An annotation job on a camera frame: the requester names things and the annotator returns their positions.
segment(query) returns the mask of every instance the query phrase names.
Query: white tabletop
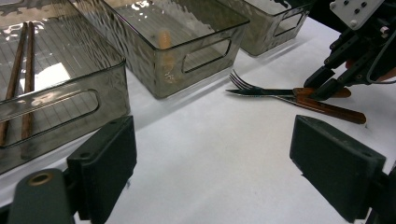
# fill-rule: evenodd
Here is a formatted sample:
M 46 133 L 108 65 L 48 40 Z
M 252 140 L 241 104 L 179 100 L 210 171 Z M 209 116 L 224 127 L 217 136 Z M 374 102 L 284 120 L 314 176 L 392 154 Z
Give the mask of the white tabletop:
M 288 43 L 258 58 L 241 50 L 232 68 L 164 100 L 154 99 L 128 71 L 137 165 L 107 223 L 347 223 L 290 160 L 295 116 L 322 119 L 383 154 L 387 174 L 396 160 L 394 86 L 353 86 L 351 97 L 326 102 L 364 113 L 365 125 L 225 91 L 236 89 L 231 69 L 264 88 L 302 87 L 338 36 L 308 19 Z M 46 156 L 66 156 L 86 138 Z M 64 161 L 46 165 L 62 168 Z

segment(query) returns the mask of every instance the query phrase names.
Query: wooden chopstick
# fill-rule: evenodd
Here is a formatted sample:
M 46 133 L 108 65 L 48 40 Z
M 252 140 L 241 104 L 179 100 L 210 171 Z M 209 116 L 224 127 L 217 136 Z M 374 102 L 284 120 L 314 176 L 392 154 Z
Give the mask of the wooden chopstick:
M 26 56 L 26 75 L 24 93 L 35 90 L 35 71 L 34 71 L 34 41 L 35 41 L 35 26 L 29 21 L 28 28 L 28 42 L 27 42 L 27 56 Z M 22 131 L 21 139 L 28 138 L 32 135 L 33 114 L 28 113 L 22 116 Z M 23 147 L 21 149 L 21 158 L 29 159 L 29 148 Z
M 14 65 L 11 70 L 11 77 L 8 82 L 6 100 L 13 98 L 15 90 L 17 89 L 18 76 L 21 71 L 21 62 L 23 59 L 23 45 L 26 38 L 26 30 L 27 23 L 24 22 L 21 29 L 21 37 L 20 42 L 18 43 L 17 53 L 15 54 Z M 0 123 L 0 147 L 6 144 L 8 123 L 8 120 Z

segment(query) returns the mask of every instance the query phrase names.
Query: black robot arm part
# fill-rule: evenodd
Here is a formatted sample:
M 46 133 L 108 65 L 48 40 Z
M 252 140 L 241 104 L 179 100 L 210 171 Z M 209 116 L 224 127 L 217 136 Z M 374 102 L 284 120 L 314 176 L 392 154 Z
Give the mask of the black robot arm part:
M 136 165 L 133 117 L 110 121 L 67 158 L 62 172 L 47 169 L 21 180 L 0 223 L 103 224 Z
M 396 2 L 388 0 L 359 30 L 353 31 L 348 28 L 330 45 L 332 52 L 324 61 L 324 65 L 305 81 L 305 87 L 317 89 L 310 97 L 320 101 L 327 100 L 345 86 L 370 85 L 372 84 L 371 80 L 377 80 L 396 67 L 394 58 L 396 40 L 393 39 L 388 49 L 381 55 L 370 80 L 366 77 L 375 58 L 395 30 Z M 347 60 L 353 60 L 353 65 L 338 78 L 332 78 L 333 69 Z

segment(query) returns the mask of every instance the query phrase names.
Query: knife handle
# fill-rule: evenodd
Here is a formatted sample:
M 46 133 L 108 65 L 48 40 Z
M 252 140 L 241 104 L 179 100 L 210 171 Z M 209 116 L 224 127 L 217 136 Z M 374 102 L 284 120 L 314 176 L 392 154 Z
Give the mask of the knife handle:
M 296 97 L 308 97 L 312 93 L 314 93 L 316 89 L 314 88 L 294 88 L 293 93 Z M 337 91 L 332 98 L 347 98 L 351 95 L 352 93 L 350 92 L 349 89 L 343 88 L 340 91 Z
M 332 116 L 338 119 L 344 119 L 353 123 L 363 124 L 366 122 L 364 114 L 348 110 L 335 105 L 326 105 L 306 97 L 296 97 L 297 106 L 310 109 L 321 114 Z

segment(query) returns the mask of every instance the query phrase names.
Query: gray plastic container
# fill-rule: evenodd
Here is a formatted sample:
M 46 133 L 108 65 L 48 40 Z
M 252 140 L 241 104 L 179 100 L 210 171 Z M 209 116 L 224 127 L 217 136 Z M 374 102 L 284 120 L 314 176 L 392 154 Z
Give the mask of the gray plastic container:
M 0 122 L 9 120 L 0 174 L 130 112 L 124 57 L 70 2 L 17 2 L 0 6 Z M 5 100 L 25 21 L 35 26 L 35 91 L 23 94 L 24 53 L 16 94 Z M 32 135 L 21 139 L 28 113 Z
M 77 0 L 156 98 L 231 66 L 248 19 L 215 0 Z
M 259 56 L 297 36 L 316 0 L 218 0 L 250 19 L 241 48 Z

